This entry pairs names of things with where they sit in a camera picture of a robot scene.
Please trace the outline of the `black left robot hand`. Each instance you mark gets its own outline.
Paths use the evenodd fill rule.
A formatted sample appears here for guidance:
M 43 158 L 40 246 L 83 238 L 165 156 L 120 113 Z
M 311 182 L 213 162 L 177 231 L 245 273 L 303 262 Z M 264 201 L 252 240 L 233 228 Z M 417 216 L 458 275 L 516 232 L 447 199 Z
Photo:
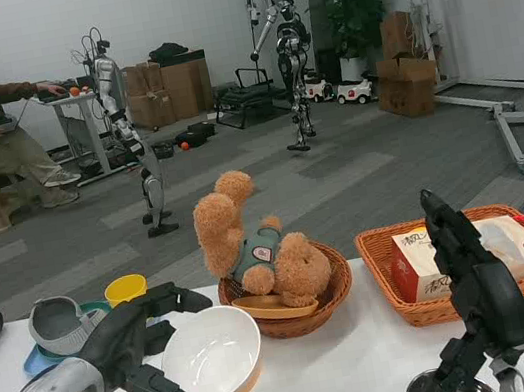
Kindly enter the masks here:
M 164 351 L 176 328 L 167 320 L 150 327 L 146 322 L 172 312 L 199 313 L 212 305 L 208 296 L 163 283 L 114 307 L 92 331 L 78 357 L 99 370 L 105 392 L 186 392 L 162 370 L 143 363 L 146 355 Z

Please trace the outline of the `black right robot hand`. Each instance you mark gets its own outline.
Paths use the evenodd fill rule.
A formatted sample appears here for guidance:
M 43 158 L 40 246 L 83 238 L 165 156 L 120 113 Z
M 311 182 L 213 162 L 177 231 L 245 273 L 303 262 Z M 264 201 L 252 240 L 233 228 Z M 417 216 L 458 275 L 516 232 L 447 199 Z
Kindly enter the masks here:
M 524 297 L 502 260 L 480 242 L 463 212 L 430 190 L 420 192 L 425 225 L 435 247 L 435 264 L 451 280 L 451 303 L 466 326 L 441 353 L 434 380 L 442 392 L 472 386 L 484 357 L 515 367 L 524 355 Z

